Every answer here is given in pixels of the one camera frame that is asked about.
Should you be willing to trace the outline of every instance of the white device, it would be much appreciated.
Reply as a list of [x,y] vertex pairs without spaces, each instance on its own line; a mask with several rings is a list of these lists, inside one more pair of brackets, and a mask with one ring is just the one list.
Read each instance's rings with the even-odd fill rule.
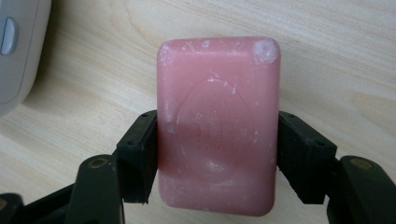
[[35,82],[51,0],[0,0],[0,116]]

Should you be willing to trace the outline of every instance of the soap bar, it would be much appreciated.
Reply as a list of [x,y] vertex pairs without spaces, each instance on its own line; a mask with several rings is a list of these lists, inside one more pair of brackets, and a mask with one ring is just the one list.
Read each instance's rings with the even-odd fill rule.
[[274,204],[280,49],[181,39],[157,55],[159,190],[169,206],[263,216]]

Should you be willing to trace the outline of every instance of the embossed logo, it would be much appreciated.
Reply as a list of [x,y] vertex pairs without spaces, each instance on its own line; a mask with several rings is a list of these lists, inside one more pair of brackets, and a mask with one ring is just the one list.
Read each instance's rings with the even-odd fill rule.
[[210,78],[189,93],[177,115],[177,138],[190,168],[203,180],[224,182],[252,142],[250,111],[236,87]]

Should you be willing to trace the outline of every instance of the gray button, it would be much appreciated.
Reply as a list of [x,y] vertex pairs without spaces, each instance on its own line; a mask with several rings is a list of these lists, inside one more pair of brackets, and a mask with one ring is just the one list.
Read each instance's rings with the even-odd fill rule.
[[8,55],[14,52],[18,42],[18,24],[10,17],[6,20],[1,54]]

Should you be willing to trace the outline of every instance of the brass screw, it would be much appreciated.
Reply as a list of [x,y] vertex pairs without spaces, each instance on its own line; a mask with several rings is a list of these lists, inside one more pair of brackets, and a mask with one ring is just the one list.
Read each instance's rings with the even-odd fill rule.
[[7,201],[0,198],[0,211],[7,207]]
[[100,168],[106,164],[108,164],[108,160],[106,158],[99,158],[99,159],[90,161],[89,167],[92,169],[96,169],[96,168]]
[[363,170],[371,170],[374,167],[370,162],[358,158],[350,160],[350,163]]

